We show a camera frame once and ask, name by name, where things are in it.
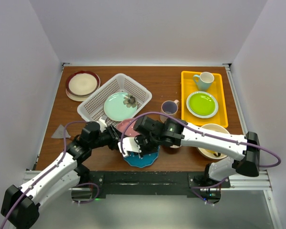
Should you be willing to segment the light blue mug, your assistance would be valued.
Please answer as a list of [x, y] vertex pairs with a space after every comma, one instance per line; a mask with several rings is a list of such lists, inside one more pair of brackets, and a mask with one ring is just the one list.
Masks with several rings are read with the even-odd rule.
[[212, 83], [214, 82], [215, 77], [212, 73], [202, 72], [200, 74], [195, 74], [193, 76], [193, 81], [196, 84], [199, 91], [207, 91]]

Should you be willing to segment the red rimmed cream plate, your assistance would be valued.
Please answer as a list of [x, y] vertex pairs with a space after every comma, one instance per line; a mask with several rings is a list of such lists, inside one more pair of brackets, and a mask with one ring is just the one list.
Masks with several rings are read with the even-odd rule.
[[97, 74], [90, 71], [78, 71], [71, 74], [66, 82], [65, 88], [68, 93], [77, 97], [87, 97], [94, 93], [101, 85]]

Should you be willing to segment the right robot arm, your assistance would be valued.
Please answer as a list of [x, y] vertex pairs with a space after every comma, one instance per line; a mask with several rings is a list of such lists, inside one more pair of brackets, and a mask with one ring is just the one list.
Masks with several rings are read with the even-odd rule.
[[216, 151], [226, 157], [206, 165], [203, 183], [214, 187], [219, 181], [234, 175], [246, 177], [259, 175], [259, 149], [255, 133], [231, 135], [203, 129], [176, 118], [167, 118], [164, 123], [148, 116], [138, 118], [134, 130], [140, 134], [139, 143], [151, 146], [191, 146]]

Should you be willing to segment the white plastic basket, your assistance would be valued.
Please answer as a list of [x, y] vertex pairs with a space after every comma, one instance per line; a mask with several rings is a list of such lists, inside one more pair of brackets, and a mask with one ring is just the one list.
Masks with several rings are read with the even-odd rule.
[[85, 121], [98, 121], [107, 116], [106, 124], [116, 126], [119, 122], [135, 117], [152, 99], [152, 93], [133, 78], [118, 73], [77, 108]]

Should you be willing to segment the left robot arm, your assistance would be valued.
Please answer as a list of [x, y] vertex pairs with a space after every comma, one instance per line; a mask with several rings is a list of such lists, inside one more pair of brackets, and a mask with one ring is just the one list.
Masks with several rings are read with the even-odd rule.
[[64, 143], [63, 152], [49, 166], [19, 187], [12, 185], [6, 190], [0, 227], [9, 221], [18, 229], [29, 229], [45, 206], [64, 190], [88, 185], [89, 170], [82, 163], [95, 148], [118, 149], [121, 136], [113, 125], [102, 127], [99, 122], [87, 122], [79, 135]]

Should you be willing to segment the pink purple mug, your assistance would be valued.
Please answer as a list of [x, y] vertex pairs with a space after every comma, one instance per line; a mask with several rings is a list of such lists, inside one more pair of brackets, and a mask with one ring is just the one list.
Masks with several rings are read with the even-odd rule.
[[161, 105], [161, 113], [167, 114], [171, 117], [176, 118], [178, 112], [179, 100], [167, 100]]

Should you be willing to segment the purple patterned small bowl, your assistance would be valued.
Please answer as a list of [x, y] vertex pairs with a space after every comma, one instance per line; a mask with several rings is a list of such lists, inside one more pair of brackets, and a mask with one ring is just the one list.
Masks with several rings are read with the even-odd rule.
[[181, 146], [179, 146], [179, 145], [171, 145], [171, 146], [169, 146], [170, 148], [173, 148], [173, 149], [177, 149], [177, 148], [180, 148]]

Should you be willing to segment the pink dotted scalloped plate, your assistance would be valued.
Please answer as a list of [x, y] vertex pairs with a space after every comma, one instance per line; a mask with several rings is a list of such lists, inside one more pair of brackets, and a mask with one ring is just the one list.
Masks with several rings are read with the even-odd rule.
[[[117, 130], [122, 133], [132, 120], [133, 120], [133, 118], [129, 118], [129, 119], [125, 119], [125, 120], [121, 121], [116, 127]], [[126, 130], [126, 132], [124, 134], [125, 136], [136, 137], [137, 135], [139, 135], [139, 133], [133, 129], [134, 125], [135, 125], [135, 121], [132, 122], [131, 125], [129, 126], [129, 128]]]

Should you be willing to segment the yellow glass cup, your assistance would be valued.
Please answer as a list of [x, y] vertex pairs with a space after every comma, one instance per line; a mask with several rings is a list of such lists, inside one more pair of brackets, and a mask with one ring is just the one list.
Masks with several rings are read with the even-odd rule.
[[212, 154], [214, 157], [221, 157], [221, 154], [216, 151], [206, 149], [206, 152]]

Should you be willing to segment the blue dotted scalloped plate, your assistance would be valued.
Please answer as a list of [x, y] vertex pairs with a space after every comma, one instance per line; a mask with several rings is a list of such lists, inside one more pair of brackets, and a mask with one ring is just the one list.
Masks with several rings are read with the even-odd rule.
[[160, 147], [157, 148], [156, 152], [139, 156], [138, 153], [130, 152], [128, 157], [124, 160], [132, 167], [144, 168], [152, 165], [158, 158]]

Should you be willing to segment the lime green plate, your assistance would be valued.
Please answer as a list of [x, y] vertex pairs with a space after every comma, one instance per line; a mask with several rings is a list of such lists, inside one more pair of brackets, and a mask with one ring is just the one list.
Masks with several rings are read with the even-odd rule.
[[215, 116], [219, 109], [217, 100], [203, 91], [191, 93], [186, 99], [186, 107], [191, 114], [202, 119]]

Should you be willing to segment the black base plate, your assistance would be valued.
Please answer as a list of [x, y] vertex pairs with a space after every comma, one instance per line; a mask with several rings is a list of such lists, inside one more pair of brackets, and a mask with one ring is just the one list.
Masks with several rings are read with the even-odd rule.
[[71, 196], [74, 199], [90, 197], [106, 198], [107, 195], [171, 195], [195, 198], [202, 195], [209, 201], [220, 199], [222, 188], [230, 188], [227, 178], [222, 184], [210, 189], [194, 189], [208, 187], [215, 181], [204, 180], [204, 172], [146, 172], [146, 171], [91, 171], [82, 174], [79, 183], [94, 183], [100, 192], [91, 184], [74, 188]]

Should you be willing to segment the yellow plastic tray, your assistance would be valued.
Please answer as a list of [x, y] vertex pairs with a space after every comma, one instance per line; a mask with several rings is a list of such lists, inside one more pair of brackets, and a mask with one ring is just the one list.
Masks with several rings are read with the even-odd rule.
[[214, 123], [228, 127], [222, 76], [213, 73], [214, 80], [207, 91], [197, 86], [200, 72], [181, 72], [181, 119], [197, 126]]

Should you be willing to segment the cream ceramic bowl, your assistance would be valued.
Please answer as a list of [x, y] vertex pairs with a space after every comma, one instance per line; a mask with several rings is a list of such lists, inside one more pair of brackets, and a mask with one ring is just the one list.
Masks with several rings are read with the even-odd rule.
[[[201, 126], [203, 129], [207, 129], [207, 130], [211, 130], [211, 131], [215, 131], [215, 132], [219, 132], [219, 133], [222, 133], [222, 134], [230, 134], [230, 132], [222, 127], [221, 125], [218, 125], [218, 124], [205, 124], [203, 126]], [[209, 138], [209, 140], [211, 140], [211, 143], [212, 145], [208, 145], [207, 148], [204, 148], [204, 147], [198, 147], [197, 150], [199, 151], [199, 153], [201, 155], [203, 155], [204, 157], [208, 158], [208, 159], [212, 159], [212, 160], [222, 160], [224, 158], [227, 157], [227, 155], [221, 153], [221, 152], [218, 152], [218, 148], [215, 148], [214, 146], [214, 141], [215, 143], [218, 141], [217, 139], [214, 139], [214, 138]], [[208, 150], [213, 150], [213, 151], [216, 151], [218, 153], [221, 154], [221, 157], [214, 157], [212, 154], [206, 152], [206, 149]]]

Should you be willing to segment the mint green flower plate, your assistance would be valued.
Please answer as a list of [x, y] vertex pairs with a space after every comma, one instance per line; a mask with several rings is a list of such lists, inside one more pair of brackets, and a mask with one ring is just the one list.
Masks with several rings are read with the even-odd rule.
[[116, 122], [132, 118], [138, 108], [136, 98], [126, 92], [117, 92], [110, 95], [104, 102], [105, 115]]

